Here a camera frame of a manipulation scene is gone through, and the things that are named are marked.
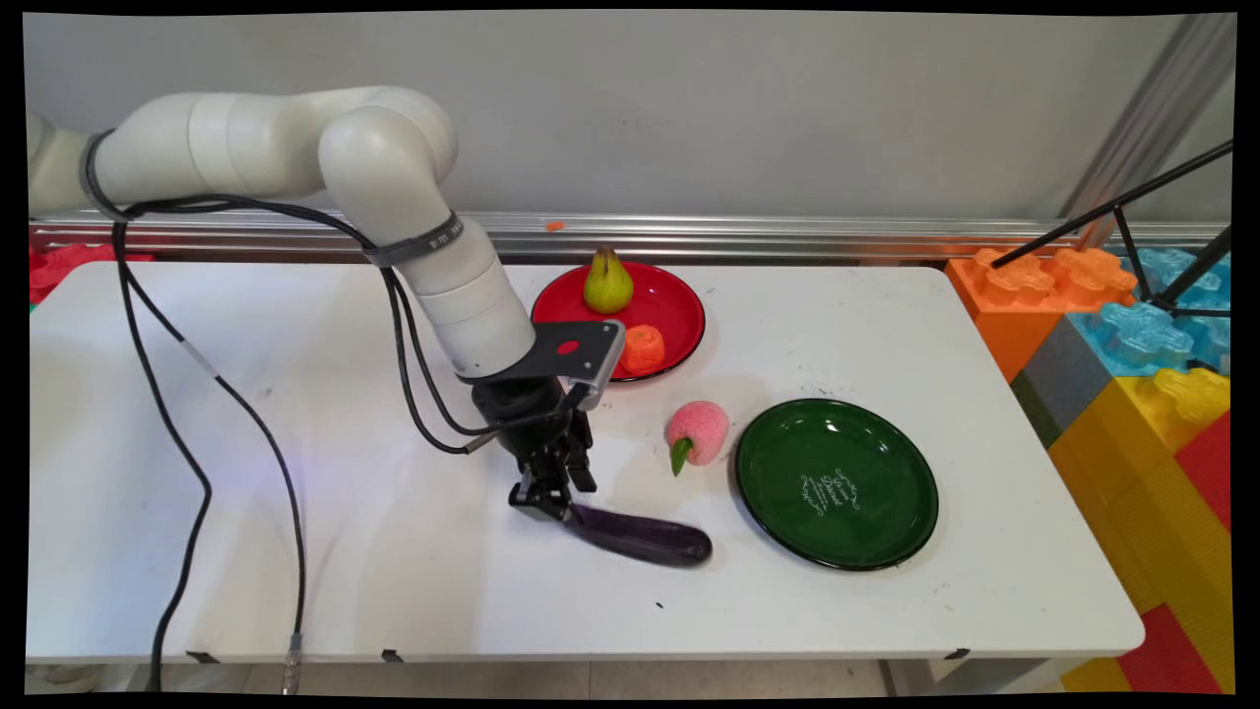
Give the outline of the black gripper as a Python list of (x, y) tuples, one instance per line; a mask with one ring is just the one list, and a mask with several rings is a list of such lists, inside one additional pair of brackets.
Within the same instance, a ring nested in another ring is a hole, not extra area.
[(517, 458), (520, 481), (508, 504), (530, 519), (563, 523), (572, 495), (596, 492), (588, 450), (593, 432), (580, 403), (590, 387), (566, 389), (558, 378), (478, 383), (472, 404), (495, 432), (496, 440)]

